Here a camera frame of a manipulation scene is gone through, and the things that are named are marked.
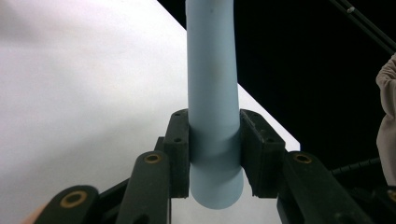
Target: blue foam cylinder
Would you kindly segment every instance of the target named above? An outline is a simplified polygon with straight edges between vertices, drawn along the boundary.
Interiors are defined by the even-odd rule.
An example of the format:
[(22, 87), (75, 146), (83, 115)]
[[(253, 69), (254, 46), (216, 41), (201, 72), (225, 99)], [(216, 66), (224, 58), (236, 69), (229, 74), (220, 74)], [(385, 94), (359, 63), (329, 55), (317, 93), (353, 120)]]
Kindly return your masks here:
[(233, 0), (187, 0), (191, 194), (223, 209), (243, 189)]

